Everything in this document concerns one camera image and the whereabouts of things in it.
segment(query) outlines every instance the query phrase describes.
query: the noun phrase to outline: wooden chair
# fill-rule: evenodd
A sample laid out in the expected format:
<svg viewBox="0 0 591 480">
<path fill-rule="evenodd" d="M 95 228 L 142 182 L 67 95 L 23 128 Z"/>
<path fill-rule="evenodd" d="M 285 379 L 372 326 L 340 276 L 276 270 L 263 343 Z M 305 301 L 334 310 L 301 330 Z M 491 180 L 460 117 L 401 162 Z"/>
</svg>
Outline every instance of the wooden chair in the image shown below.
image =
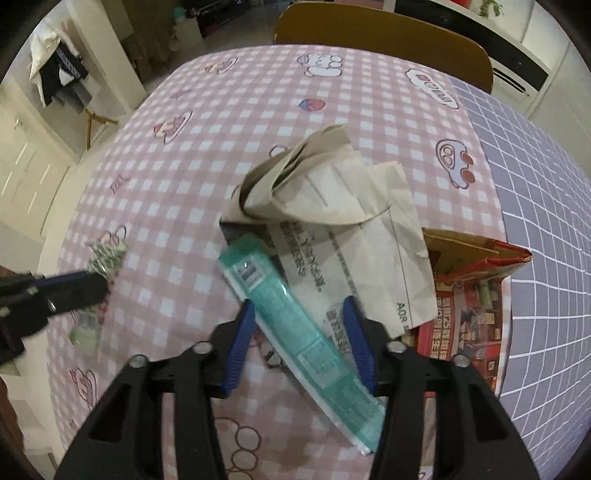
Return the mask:
<svg viewBox="0 0 591 480">
<path fill-rule="evenodd" d="M 279 17 L 274 44 L 357 48 L 415 61 L 485 92 L 492 66 L 476 42 L 429 23 L 383 10 L 331 2 L 298 2 Z"/>
<path fill-rule="evenodd" d="M 88 108 L 84 108 L 84 112 L 88 117 L 87 126 L 86 126 L 86 149 L 90 150 L 90 143 L 92 142 L 92 122 L 98 122 L 102 125 L 104 124 L 112 124 L 112 125 L 119 125 L 119 120 L 113 120 L 112 118 L 107 118 L 102 115 L 97 115 L 94 112 L 88 110 Z"/>
</svg>

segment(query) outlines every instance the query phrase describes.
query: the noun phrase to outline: white door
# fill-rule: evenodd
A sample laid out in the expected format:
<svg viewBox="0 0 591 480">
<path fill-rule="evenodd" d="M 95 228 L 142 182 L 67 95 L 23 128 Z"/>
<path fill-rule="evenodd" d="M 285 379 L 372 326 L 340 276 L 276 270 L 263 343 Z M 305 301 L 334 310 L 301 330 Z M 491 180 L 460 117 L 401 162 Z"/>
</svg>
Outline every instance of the white door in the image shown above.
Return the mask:
<svg viewBox="0 0 591 480">
<path fill-rule="evenodd" d="M 39 239 L 68 166 L 0 88 L 0 221 Z"/>
</svg>

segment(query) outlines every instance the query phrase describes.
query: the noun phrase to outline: plastic packaging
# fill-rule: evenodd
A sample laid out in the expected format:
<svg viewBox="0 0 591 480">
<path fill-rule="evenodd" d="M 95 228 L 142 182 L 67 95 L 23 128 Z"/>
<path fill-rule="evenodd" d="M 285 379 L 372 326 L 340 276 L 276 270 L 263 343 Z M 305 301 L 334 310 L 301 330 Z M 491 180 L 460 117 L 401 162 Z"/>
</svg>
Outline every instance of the plastic packaging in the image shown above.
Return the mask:
<svg viewBox="0 0 591 480">
<path fill-rule="evenodd" d="M 124 243 L 127 228 L 120 225 L 115 233 L 105 232 L 100 239 L 88 243 L 92 257 L 87 270 L 97 272 L 108 280 L 109 291 L 99 305 L 73 313 L 74 326 L 69 334 L 72 345 L 88 355 L 95 355 L 99 347 L 100 333 L 105 322 L 105 312 L 109 305 L 115 278 L 123 266 L 128 247 Z"/>
<path fill-rule="evenodd" d="M 378 448 L 385 407 L 313 322 L 252 235 L 218 259 L 241 300 L 255 305 L 256 322 L 285 364 L 335 426 L 364 455 Z"/>
</svg>

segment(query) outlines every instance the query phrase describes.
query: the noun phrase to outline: table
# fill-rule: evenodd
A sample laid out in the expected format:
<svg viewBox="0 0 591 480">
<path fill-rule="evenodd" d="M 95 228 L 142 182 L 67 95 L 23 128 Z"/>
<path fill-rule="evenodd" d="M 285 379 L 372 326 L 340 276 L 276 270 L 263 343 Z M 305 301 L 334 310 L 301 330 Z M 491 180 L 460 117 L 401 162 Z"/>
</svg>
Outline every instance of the table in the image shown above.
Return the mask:
<svg viewBox="0 0 591 480">
<path fill-rule="evenodd" d="M 509 362 L 497 388 L 543 478 L 552 478 L 589 422 L 588 179 L 546 134 L 479 90 L 412 62 L 323 46 L 199 57 L 117 134 L 60 254 L 62 271 L 84 268 L 85 243 L 125 225 L 130 252 L 96 356 L 69 344 L 71 318 L 50 326 L 64 444 L 131 355 L 177 355 L 234 317 L 238 302 L 215 266 L 225 244 L 221 212 L 252 166 L 329 124 L 346 124 L 368 161 L 401 162 L 423 226 L 508 238 L 534 252 L 532 266 L 504 282 Z M 449 147 L 469 157 L 450 168 L 442 159 Z M 511 290 L 519 302 L 509 349 Z M 267 369 L 256 348 L 214 414 L 230 480 L 354 480 L 369 471 L 372 458 L 281 371 Z M 170 403 L 164 416 L 170 421 Z M 170 428 L 164 463 L 173 478 Z"/>
</svg>

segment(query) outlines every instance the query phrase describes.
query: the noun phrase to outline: white label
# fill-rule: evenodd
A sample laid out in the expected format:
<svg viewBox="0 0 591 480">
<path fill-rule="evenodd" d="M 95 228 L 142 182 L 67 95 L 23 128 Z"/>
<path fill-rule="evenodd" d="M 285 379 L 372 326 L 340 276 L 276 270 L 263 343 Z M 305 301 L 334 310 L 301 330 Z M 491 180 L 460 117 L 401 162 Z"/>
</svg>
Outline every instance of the white label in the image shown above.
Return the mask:
<svg viewBox="0 0 591 480">
<path fill-rule="evenodd" d="M 410 69 L 407 72 L 407 77 L 415 87 L 418 87 L 436 102 L 446 105 L 449 108 L 459 108 L 455 98 L 452 97 L 451 94 L 446 91 L 441 84 L 435 81 L 433 77 L 431 77 L 427 72 Z"/>
<path fill-rule="evenodd" d="M 254 290 L 265 279 L 265 274 L 257 267 L 252 257 L 248 257 L 244 262 L 235 265 L 234 270 L 246 285 L 247 290 Z"/>
</svg>

